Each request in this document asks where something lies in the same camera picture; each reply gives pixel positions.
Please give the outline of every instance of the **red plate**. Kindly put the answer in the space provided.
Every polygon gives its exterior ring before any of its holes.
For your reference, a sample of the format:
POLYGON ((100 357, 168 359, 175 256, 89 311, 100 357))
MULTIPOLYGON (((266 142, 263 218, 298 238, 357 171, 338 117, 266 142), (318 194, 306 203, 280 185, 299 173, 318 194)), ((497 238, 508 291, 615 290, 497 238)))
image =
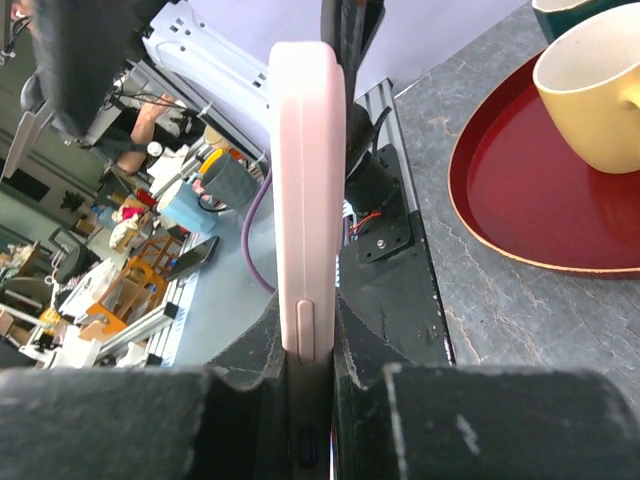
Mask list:
POLYGON ((640 273, 640 172, 600 173, 556 130, 532 82, 537 57, 478 108, 454 149, 449 193, 483 244, 580 275, 640 273))

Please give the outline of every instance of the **green mug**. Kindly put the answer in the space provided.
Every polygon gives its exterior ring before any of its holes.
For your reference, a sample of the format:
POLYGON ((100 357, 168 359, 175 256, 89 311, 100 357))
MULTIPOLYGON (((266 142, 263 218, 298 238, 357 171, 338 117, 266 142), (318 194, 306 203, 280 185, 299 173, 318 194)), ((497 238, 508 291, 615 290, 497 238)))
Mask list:
POLYGON ((547 42, 553 43, 559 36, 587 18, 610 8, 638 0, 532 0, 531 7, 547 42))

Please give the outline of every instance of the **gray mug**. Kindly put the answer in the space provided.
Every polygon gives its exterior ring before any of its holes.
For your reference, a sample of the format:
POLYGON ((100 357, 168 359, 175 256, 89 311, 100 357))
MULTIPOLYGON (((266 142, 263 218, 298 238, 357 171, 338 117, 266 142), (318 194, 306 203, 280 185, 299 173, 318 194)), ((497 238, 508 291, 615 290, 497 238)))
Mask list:
POLYGON ((246 205, 258 191, 258 181, 230 153, 209 167, 200 185, 232 210, 246 205))

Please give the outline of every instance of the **phone button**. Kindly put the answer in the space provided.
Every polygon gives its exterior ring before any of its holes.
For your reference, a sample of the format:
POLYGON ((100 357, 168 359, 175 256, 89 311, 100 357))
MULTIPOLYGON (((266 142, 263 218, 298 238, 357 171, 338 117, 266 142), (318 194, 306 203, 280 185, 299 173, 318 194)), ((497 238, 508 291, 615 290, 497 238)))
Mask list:
POLYGON ((311 363, 316 358, 315 305, 307 298, 296 304, 298 333, 298 362, 311 363))

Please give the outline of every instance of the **marble tabletop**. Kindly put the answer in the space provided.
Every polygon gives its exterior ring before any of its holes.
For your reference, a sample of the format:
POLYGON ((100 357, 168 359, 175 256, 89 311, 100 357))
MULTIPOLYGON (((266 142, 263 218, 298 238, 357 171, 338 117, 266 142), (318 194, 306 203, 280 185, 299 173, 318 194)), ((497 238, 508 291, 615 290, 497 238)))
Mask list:
POLYGON ((640 417, 640 282, 558 275, 476 241, 449 201, 456 139, 483 99, 546 46, 525 5, 396 98, 449 328, 460 364, 589 368, 640 417))

